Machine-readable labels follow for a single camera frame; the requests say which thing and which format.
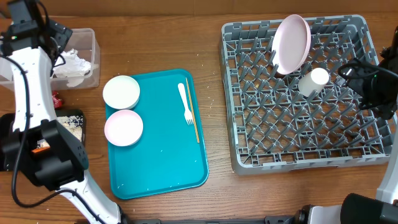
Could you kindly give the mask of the white napkin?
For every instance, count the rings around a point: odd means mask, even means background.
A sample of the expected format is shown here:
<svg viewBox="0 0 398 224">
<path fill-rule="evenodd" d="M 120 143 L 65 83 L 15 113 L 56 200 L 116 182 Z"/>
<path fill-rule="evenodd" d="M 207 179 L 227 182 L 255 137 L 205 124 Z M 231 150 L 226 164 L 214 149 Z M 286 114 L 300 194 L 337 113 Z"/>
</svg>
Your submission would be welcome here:
<svg viewBox="0 0 398 224">
<path fill-rule="evenodd" d="M 78 56 L 78 51 L 63 51 L 53 68 L 57 78 L 67 78 L 67 87 L 76 87 L 84 81 L 84 76 L 91 70 L 91 63 Z"/>
</svg>

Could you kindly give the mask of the white plastic cup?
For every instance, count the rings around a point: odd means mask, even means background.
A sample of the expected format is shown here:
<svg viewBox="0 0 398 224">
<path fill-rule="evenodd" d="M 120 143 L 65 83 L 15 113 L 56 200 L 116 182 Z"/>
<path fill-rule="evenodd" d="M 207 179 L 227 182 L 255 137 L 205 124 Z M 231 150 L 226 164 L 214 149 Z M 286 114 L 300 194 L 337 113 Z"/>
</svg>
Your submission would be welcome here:
<svg viewBox="0 0 398 224">
<path fill-rule="evenodd" d="M 313 91 L 318 93 L 323 90 L 330 78 L 329 73 L 324 68 L 315 68 L 299 80 L 299 92 L 308 97 Z"/>
</svg>

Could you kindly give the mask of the red snack wrapper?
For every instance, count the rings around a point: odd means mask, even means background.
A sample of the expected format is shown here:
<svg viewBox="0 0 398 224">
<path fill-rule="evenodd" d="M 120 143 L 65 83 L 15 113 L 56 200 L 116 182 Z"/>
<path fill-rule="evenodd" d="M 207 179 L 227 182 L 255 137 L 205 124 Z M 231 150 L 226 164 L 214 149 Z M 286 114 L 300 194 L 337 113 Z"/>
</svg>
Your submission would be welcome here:
<svg viewBox="0 0 398 224">
<path fill-rule="evenodd" d="M 59 92 L 52 91 L 52 100 L 55 109 L 59 109 L 63 106 L 63 100 L 60 98 Z"/>
</svg>

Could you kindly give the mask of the white bowl with food scraps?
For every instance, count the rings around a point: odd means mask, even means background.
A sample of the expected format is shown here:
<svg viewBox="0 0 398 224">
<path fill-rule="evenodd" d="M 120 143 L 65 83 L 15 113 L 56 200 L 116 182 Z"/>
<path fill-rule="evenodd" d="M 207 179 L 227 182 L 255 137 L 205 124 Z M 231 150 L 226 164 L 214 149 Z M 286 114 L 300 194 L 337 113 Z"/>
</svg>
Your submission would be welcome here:
<svg viewBox="0 0 398 224">
<path fill-rule="evenodd" d="M 103 88 L 104 102 L 117 110 L 129 110 L 135 107 L 140 94 L 138 82 L 126 75 L 110 79 Z"/>
</svg>

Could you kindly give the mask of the pink round plate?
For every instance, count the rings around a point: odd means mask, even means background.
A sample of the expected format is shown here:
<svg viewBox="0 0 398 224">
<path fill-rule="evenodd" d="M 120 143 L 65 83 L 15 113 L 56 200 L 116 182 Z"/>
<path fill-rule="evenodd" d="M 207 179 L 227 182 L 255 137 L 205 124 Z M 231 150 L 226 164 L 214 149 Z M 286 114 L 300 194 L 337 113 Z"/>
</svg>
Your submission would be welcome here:
<svg viewBox="0 0 398 224">
<path fill-rule="evenodd" d="M 272 42 L 275 51 L 273 65 L 277 73 L 290 74 L 298 70 L 309 53 L 311 31 L 308 22 L 300 15 L 286 17 L 278 26 Z"/>
</svg>

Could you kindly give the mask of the pink bowl with food scraps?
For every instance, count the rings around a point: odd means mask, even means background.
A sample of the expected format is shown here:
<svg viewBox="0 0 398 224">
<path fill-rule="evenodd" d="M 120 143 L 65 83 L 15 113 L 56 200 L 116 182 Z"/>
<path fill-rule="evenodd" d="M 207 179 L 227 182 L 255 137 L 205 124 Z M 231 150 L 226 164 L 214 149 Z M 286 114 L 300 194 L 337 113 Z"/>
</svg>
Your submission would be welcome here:
<svg viewBox="0 0 398 224">
<path fill-rule="evenodd" d="M 113 113 L 105 122 L 106 139 L 115 146 L 130 146 L 138 142 L 143 134 L 142 118 L 131 110 Z"/>
</svg>

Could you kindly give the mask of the wooden chopstick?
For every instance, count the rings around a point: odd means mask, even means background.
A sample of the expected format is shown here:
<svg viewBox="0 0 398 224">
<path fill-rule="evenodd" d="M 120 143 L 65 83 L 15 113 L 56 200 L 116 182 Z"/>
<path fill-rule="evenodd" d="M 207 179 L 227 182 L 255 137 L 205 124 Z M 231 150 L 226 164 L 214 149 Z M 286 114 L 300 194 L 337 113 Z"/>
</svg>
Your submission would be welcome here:
<svg viewBox="0 0 398 224">
<path fill-rule="evenodd" d="M 195 119 L 195 113 L 193 110 L 193 102 L 192 102 L 192 97 L 191 97 L 191 93 L 190 93 L 190 87 L 189 87 L 189 82 L 188 82 L 188 78 L 185 78 L 186 81 L 186 85 L 187 85 L 187 90 L 188 90 L 188 99 L 190 102 L 190 109 L 191 109 L 191 113 L 192 113 L 192 120 L 193 120 L 193 125 L 195 128 L 195 134 L 196 134 L 196 139 L 197 139 L 197 143 L 200 143 L 200 139 L 199 139 L 199 135 L 198 135 L 198 128 L 197 128 L 197 123 L 196 123 L 196 119 Z"/>
</svg>

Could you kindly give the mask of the white plastic fork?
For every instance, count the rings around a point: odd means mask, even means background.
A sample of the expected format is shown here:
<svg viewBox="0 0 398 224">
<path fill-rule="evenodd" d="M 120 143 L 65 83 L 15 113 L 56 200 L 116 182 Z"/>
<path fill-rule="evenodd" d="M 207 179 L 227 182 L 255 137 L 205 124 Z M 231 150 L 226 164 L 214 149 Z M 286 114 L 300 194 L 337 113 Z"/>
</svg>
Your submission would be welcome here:
<svg viewBox="0 0 398 224">
<path fill-rule="evenodd" d="M 183 107 L 184 107 L 184 118 L 188 125 L 193 124 L 193 115 L 188 107 L 187 102 L 187 94 L 185 91 L 185 85 L 183 83 L 178 84 L 178 91 L 180 93 L 180 97 L 182 99 Z"/>
</svg>

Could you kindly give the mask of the orange carrot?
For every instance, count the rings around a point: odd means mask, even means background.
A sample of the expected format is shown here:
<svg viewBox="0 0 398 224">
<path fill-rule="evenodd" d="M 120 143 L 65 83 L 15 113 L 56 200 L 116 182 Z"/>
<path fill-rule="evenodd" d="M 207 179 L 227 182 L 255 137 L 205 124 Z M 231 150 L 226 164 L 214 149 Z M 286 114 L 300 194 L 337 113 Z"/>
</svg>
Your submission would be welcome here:
<svg viewBox="0 0 398 224">
<path fill-rule="evenodd" d="M 40 153 L 40 152 L 44 152 L 44 151 L 46 151 L 48 149 L 50 149 L 50 148 L 49 147 L 40 147 L 40 148 L 32 150 L 32 153 L 33 154 L 37 154 L 37 153 Z"/>
</svg>

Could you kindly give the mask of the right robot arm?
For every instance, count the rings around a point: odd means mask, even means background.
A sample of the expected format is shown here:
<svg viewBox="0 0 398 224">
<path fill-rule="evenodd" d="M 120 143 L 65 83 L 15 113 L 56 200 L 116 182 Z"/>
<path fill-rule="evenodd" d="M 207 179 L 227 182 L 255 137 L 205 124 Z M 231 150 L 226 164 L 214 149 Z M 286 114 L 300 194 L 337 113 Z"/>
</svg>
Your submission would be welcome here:
<svg viewBox="0 0 398 224">
<path fill-rule="evenodd" d="M 341 205 L 320 207 L 306 205 L 287 223 L 397 223 L 397 137 L 388 137 L 387 120 L 397 111 L 397 36 L 390 47 L 381 52 L 383 60 L 378 65 L 350 60 L 337 70 L 335 84 L 354 92 L 359 111 L 372 111 L 381 132 L 367 138 L 364 145 L 373 141 L 386 142 L 389 162 L 376 198 L 371 199 L 351 193 Z"/>
</svg>

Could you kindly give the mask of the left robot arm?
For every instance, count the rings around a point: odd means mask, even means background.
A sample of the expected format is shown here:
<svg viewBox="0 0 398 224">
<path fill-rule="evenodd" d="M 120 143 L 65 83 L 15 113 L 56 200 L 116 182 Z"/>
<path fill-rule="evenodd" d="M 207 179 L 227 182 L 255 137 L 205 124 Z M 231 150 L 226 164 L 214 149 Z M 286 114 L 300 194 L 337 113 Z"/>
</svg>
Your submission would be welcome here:
<svg viewBox="0 0 398 224">
<path fill-rule="evenodd" d="M 1 57 L 11 64 L 16 112 L 1 149 L 13 173 L 65 197 L 90 223 L 127 223 L 91 176 L 84 145 L 57 121 L 50 77 L 72 31 L 51 20 L 40 1 L 7 7 L 12 24 L 1 35 Z"/>
</svg>

